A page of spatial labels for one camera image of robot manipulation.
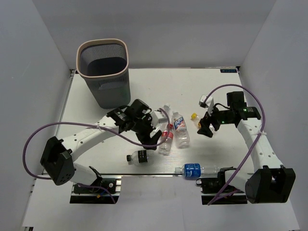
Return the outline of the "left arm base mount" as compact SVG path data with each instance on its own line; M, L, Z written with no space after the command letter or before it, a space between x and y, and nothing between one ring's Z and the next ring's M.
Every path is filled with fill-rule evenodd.
M100 184L104 187L111 196L100 188L86 188L73 184L70 203L71 204L93 204L93 205L108 205L115 204L120 196L121 190L121 176L103 176Z

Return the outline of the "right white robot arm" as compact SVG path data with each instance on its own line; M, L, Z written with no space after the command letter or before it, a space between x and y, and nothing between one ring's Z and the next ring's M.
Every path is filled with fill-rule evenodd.
M224 167L217 173L216 187L223 192L232 188L245 193L252 204L285 203L295 181L295 172L286 168L272 149L269 140L261 131L261 115L256 107L249 107L242 91L227 93L228 109L220 111L213 97L202 95L200 107L207 112L200 121L200 135L213 136L220 126L234 124L242 135L252 158L254 172L246 173L240 167Z

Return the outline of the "clear bottle yellow label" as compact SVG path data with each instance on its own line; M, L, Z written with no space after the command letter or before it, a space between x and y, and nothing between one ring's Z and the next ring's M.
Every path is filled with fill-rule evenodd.
M200 129L201 128L201 124L200 124L200 120L201 120L201 117L196 114L196 113L193 113L191 115L191 121L195 124L195 126ZM214 133L215 130L214 130L214 127L210 124L209 126L210 130Z

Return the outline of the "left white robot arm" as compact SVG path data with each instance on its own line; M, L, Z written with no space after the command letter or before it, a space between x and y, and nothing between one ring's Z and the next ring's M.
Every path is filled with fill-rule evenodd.
M55 185L68 181L85 185L91 192L97 192L102 186L100 173L93 167L85 167L76 160L89 149L122 132L135 132L138 143L148 150L155 150L162 131L152 135L158 124L168 121L167 112L160 108L152 110L146 103L136 99L131 105L120 106L108 112L95 124L71 136L48 139L40 163Z

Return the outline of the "clear bottle black label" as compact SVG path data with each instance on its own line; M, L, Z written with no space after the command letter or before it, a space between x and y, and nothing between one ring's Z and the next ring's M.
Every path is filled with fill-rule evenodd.
M154 161L153 150L139 150L126 156L126 160L130 165L148 166Z

